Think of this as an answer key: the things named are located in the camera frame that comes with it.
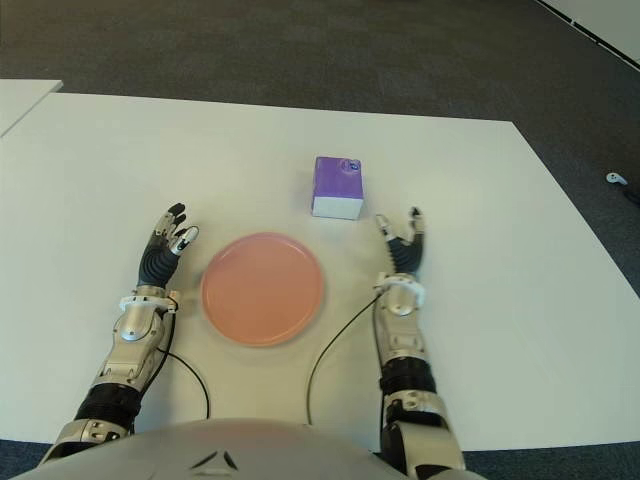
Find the robot right hand black silver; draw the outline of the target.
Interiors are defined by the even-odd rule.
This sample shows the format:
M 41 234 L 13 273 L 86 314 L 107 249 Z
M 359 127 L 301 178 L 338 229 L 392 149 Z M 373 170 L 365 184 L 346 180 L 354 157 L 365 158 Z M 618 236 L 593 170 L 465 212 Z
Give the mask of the robot right hand black silver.
M 409 227 L 412 231 L 410 240 L 395 234 L 389 220 L 383 214 L 375 216 L 389 252 L 394 272 L 415 276 L 420 269 L 425 244 L 425 225 L 421 210 L 412 207 L 409 212 Z

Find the robot left hand black silver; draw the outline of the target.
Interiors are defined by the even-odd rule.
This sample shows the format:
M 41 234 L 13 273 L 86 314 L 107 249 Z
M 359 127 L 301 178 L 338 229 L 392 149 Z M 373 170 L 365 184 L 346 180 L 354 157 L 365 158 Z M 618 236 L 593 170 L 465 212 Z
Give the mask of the robot left hand black silver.
M 164 289 L 177 270 L 184 251 L 196 240 L 199 228 L 179 226 L 186 220 L 186 206 L 172 205 L 154 226 L 142 253 L 137 287 Z

